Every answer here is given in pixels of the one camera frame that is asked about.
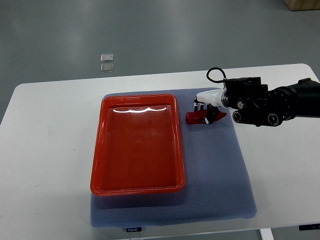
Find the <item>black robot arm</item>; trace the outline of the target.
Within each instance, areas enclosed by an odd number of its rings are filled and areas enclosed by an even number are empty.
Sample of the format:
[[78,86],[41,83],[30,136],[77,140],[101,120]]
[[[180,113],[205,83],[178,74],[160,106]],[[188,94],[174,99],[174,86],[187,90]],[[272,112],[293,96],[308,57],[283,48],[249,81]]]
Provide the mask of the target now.
[[296,84],[269,90],[260,77],[221,80],[225,93],[222,105],[234,110],[232,119],[239,124],[277,127],[296,117],[320,116],[320,84],[310,78]]

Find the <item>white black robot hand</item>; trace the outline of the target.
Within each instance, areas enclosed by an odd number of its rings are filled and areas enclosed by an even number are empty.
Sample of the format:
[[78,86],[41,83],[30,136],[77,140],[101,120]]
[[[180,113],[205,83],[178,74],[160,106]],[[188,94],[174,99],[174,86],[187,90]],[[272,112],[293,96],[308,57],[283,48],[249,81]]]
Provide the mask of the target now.
[[225,90],[223,89],[213,89],[199,92],[196,95],[193,110],[203,124],[211,125],[227,115],[219,109],[224,106],[224,94]]

